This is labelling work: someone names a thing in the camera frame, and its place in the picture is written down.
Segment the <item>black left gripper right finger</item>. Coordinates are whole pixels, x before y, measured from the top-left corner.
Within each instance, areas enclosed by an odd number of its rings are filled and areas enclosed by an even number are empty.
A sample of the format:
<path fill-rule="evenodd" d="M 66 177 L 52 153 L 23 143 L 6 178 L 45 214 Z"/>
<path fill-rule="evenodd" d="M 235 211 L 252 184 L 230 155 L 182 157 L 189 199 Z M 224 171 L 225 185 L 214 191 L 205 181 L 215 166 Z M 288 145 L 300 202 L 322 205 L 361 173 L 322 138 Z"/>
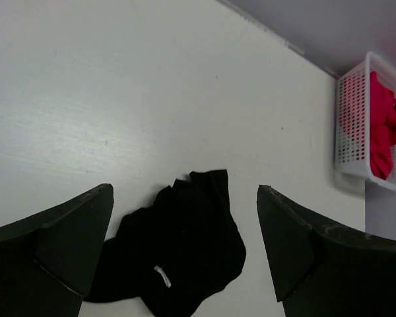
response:
<path fill-rule="evenodd" d="M 257 213 L 287 316 L 396 316 L 396 241 L 325 217 L 270 186 Z"/>

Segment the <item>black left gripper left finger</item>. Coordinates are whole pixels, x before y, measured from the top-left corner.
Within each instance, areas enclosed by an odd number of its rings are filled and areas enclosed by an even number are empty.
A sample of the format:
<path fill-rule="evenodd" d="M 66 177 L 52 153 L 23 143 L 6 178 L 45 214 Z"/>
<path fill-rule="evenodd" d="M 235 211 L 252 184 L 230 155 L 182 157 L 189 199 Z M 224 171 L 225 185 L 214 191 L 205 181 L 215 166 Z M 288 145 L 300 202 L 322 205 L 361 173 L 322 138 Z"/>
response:
<path fill-rule="evenodd" d="M 113 206 L 113 186 L 100 184 L 0 227 L 0 316 L 78 316 Z"/>

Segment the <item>black t shirt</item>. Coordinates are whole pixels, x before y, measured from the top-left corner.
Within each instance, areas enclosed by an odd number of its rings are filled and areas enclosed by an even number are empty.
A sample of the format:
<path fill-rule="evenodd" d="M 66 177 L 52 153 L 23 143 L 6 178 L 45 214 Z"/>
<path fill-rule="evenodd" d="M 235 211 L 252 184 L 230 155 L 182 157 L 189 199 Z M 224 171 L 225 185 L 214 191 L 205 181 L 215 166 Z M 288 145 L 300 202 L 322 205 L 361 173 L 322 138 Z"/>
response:
<path fill-rule="evenodd" d="M 139 297 L 155 316 L 191 316 L 244 268 L 228 173 L 191 172 L 125 215 L 105 241 L 86 302 Z"/>

